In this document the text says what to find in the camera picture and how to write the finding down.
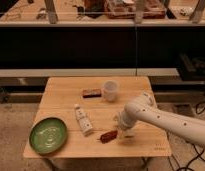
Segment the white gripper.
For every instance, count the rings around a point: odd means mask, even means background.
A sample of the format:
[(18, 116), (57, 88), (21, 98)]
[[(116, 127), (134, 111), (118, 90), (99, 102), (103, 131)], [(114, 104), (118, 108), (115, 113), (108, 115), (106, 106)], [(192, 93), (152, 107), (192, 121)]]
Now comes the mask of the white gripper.
[(124, 125), (121, 113), (118, 113), (113, 120), (117, 123), (117, 130), (118, 130), (118, 137), (119, 138), (126, 138), (128, 128)]

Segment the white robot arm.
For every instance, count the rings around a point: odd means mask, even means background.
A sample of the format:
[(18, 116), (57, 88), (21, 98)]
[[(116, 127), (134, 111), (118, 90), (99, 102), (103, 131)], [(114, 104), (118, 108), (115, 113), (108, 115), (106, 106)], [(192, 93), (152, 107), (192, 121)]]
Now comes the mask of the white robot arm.
[(137, 121), (146, 122), (184, 138), (205, 149), (205, 121), (154, 107), (149, 93), (143, 92), (129, 100), (117, 115), (121, 130), (132, 129)]

